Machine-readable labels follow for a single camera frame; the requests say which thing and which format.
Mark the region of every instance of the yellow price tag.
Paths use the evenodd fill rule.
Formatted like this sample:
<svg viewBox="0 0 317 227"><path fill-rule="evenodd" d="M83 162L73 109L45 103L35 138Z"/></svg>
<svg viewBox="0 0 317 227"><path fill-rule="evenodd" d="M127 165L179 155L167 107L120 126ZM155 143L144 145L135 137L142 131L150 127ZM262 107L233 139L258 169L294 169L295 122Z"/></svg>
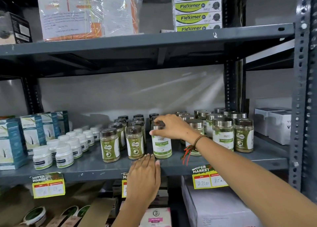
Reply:
<svg viewBox="0 0 317 227"><path fill-rule="evenodd" d="M128 177L128 172L122 173L122 198L126 198L126 188L127 188L127 177Z"/></svg>
<svg viewBox="0 0 317 227"><path fill-rule="evenodd" d="M192 169L194 189L213 189L229 186L211 165L202 165Z"/></svg>
<svg viewBox="0 0 317 227"><path fill-rule="evenodd" d="M63 174L53 172L30 177L34 198L47 198L65 195L65 181Z"/></svg>

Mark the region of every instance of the metal shelf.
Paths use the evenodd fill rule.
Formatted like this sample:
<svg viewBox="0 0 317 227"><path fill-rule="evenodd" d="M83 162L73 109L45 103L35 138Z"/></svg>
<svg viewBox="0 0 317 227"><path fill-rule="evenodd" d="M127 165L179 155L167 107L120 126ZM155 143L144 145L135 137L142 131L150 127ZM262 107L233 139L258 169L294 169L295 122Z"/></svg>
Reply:
<svg viewBox="0 0 317 227"><path fill-rule="evenodd" d="M147 152L152 153L153 148L150 138L147 143ZM190 175L193 168L208 163L202 156L191 156L188 166L183 165L180 160L183 155L183 148L184 146L181 146L178 140L172 140L173 155L168 159L160 160L163 176ZM254 137L254 152L238 154L268 170L288 168L287 152L256 136ZM30 176L49 172L62 172L66 182L120 179L122 177L121 173L128 171L132 162L127 156L127 150L124 150L121 151L121 158L118 161L109 164L104 163L102 161L100 143L97 143L90 148L89 153L84 153L81 158L75 160L75 163L68 168L58 169L56 166L52 166L48 169L37 171L34 169L30 158L28 164L19 169L0 171L0 183L6 185L31 183Z"/></svg>
<svg viewBox="0 0 317 227"><path fill-rule="evenodd" d="M0 59L30 64L6 75L58 77L224 64L294 38L294 24L139 34L0 46Z"/></svg>

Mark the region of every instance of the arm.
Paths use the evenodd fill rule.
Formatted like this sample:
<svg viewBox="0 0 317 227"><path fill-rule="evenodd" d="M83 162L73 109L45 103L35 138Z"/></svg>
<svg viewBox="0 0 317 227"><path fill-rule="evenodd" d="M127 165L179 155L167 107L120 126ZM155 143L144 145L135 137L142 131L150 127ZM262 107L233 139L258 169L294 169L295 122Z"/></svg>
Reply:
<svg viewBox="0 0 317 227"><path fill-rule="evenodd" d="M194 144L201 134L176 115L159 116L166 128L151 135ZM317 206L271 172L203 137L196 149L265 226L316 226Z"/></svg>
<svg viewBox="0 0 317 227"><path fill-rule="evenodd" d="M138 227L161 184L159 161L147 154L134 161L127 178L126 200L112 227Z"/></svg>

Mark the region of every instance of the person's left hand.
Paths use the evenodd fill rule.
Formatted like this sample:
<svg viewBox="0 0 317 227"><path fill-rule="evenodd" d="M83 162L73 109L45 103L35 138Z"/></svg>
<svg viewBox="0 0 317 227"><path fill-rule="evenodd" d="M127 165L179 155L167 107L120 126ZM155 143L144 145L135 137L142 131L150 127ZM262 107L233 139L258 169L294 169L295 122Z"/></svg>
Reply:
<svg viewBox="0 0 317 227"><path fill-rule="evenodd" d="M146 207L155 199L161 184L160 162L147 154L135 161L127 177L126 201Z"/></svg>

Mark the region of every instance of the brown cardboard flap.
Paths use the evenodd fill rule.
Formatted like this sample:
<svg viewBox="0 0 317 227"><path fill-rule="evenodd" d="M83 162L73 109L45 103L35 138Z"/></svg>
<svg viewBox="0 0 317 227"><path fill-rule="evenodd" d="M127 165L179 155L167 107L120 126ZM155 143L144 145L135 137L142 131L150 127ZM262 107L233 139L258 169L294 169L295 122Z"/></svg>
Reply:
<svg viewBox="0 0 317 227"><path fill-rule="evenodd" d="M82 218L78 227L105 227L115 201L116 199L111 198L96 198L90 205L90 208Z"/></svg>

